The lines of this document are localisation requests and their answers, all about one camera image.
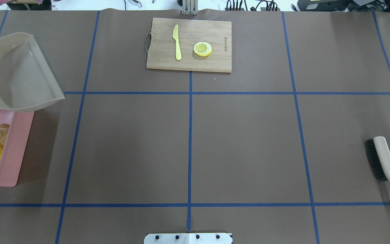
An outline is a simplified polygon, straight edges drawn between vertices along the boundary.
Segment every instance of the knife handle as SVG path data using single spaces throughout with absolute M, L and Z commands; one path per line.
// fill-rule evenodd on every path
M 180 43 L 177 40 L 175 40 L 175 59 L 181 60 L 181 51 L 180 51 Z

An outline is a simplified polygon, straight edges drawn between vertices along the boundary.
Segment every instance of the pink basket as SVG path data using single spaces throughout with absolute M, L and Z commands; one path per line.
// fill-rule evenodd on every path
M 34 112 L 0 110 L 0 125 L 10 125 L 0 161 L 0 186 L 15 186 Z

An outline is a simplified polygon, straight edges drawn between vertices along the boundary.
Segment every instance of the white scoop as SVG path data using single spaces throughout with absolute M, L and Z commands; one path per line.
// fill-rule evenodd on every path
M 65 99 L 33 35 L 0 38 L 0 109 L 30 112 Z

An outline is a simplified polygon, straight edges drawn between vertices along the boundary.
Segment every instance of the lemon slice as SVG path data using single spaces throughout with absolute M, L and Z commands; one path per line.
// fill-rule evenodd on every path
M 212 53 L 210 43 L 199 42 L 194 46 L 194 52 L 201 57 L 209 56 Z

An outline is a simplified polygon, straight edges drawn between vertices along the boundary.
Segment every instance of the white bracket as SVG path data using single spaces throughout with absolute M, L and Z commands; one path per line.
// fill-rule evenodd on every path
M 232 244 L 231 233 L 166 233 L 148 234 L 144 244 Z
M 198 14 L 198 0 L 183 0 L 182 14 L 197 15 Z

